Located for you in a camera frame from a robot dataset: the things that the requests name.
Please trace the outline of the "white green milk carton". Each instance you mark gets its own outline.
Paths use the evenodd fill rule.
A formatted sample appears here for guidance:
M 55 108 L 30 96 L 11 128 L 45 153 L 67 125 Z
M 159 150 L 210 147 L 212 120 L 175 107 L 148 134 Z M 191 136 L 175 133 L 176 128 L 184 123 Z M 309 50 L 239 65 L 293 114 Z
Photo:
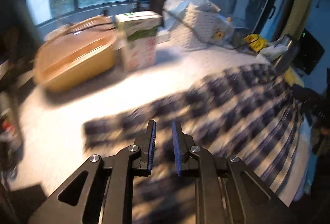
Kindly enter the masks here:
M 162 16 L 153 11 L 130 12 L 116 15 L 115 21 L 124 45 L 124 69 L 131 72 L 152 66 Z

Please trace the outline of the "white woven plastic basket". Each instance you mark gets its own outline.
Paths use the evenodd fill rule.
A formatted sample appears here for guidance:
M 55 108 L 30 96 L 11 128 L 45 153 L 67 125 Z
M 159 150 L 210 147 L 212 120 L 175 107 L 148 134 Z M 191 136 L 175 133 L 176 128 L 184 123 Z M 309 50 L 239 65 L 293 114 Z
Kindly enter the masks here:
M 218 19 L 217 12 L 200 11 L 188 5 L 180 14 L 168 11 L 174 20 L 170 41 L 182 50 L 202 50 L 212 44 L 211 38 Z

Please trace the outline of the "white plastic bag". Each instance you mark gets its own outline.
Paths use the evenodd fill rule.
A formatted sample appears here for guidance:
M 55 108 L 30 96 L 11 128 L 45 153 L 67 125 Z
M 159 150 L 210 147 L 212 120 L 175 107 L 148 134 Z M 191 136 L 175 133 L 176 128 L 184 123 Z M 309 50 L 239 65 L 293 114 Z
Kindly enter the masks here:
M 177 22 L 182 20 L 187 10 L 218 13 L 220 8 L 210 0 L 166 0 L 163 5 L 163 21 L 167 30 L 172 30 Z

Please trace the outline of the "white jar with bear label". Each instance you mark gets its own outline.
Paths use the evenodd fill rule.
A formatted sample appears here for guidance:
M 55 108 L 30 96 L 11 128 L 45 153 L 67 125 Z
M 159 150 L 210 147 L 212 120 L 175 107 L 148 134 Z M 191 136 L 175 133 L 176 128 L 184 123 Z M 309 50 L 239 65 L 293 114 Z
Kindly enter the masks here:
M 232 24 L 232 18 L 219 15 L 215 20 L 211 42 L 221 45 L 224 41 L 228 41 L 233 33 L 234 26 Z

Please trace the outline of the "yellow plush toy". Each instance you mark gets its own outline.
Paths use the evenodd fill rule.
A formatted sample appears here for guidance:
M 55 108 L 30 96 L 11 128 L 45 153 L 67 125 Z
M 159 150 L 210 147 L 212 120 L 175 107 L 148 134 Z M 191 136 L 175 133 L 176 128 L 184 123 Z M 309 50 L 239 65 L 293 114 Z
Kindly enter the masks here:
M 252 33 L 246 36 L 244 40 L 255 53 L 259 53 L 267 46 L 267 40 L 259 34 Z

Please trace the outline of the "yellow sponge block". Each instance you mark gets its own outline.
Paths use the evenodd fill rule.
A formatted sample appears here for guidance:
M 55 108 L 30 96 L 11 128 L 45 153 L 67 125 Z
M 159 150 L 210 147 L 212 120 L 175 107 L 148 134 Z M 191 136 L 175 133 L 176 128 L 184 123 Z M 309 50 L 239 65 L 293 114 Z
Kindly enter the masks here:
M 286 83 L 288 83 L 290 86 L 297 84 L 301 87 L 304 87 L 304 82 L 292 67 L 289 67 L 286 72 L 284 72 L 283 77 Z

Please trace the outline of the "black monitor screen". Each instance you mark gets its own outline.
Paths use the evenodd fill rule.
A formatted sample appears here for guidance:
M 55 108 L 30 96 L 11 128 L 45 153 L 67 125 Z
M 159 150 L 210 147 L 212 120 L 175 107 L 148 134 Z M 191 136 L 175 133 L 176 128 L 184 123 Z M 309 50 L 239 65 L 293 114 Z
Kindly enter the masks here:
M 299 39 L 299 51 L 293 60 L 293 64 L 306 75 L 310 75 L 324 52 L 325 50 L 321 44 L 309 31 L 304 29 Z

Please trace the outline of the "blue beige plaid pants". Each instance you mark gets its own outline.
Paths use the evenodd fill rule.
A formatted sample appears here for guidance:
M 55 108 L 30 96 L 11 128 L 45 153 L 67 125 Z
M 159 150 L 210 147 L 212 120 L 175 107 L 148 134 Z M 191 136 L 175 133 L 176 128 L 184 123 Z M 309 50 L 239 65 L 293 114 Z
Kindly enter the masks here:
M 136 179 L 133 223 L 194 223 L 195 184 L 174 169 L 172 122 L 216 157 L 239 156 L 277 195 L 292 171 L 303 123 L 290 86 L 275 69 L 251 64 L 197 80 L 189 89 L 84 123 L 87 149 L 119 150 L 157 124 L 149 177 Z

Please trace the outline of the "beige plastic basin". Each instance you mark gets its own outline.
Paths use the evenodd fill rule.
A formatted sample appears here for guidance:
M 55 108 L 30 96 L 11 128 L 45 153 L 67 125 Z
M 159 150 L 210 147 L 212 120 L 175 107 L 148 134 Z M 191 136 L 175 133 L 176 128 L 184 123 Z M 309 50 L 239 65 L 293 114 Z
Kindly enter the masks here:
M 47 91 L 65 92 L 115 65 L 118 34 L 110 16 L 67 24 L 46 38 L 35 55 L 33 79 Z

